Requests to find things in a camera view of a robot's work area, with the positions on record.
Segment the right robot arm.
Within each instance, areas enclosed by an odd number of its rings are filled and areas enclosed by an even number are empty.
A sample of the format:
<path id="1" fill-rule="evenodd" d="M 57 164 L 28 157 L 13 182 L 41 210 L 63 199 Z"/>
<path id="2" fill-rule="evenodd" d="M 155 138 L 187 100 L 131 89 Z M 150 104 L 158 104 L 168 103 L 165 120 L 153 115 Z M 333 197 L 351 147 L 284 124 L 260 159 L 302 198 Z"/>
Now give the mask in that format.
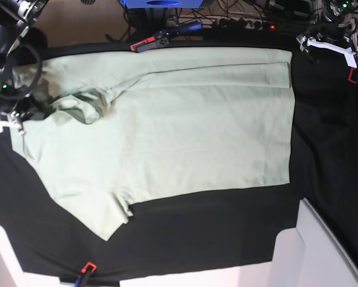
<path id="1" fill-rule="evenodd" d="M 25 134 L 23 122 L 42 120 L 45 109 L 34 99 L 43 63 L 38 50 L 26 40 L 47 1 L 0 1 L 0 133 L 5 128 Z M 22 55 L 35 60 L 35 75 L 28 85 L 17 86 L 13 68 Z"/>

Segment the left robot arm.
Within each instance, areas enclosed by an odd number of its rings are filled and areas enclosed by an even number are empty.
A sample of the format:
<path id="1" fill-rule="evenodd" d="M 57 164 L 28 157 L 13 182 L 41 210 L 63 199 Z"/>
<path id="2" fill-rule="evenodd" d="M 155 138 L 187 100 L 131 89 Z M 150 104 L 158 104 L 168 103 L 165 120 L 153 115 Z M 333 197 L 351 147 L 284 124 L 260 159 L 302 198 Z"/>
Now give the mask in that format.
<path id="1" fill-rule="evenodd" d="M 347 66 L 358 68 L 358 1 L 321 1 L 313 21 L 296 37 L 301 52 L 311 56 L 316 48 L 344 56 Z"/>

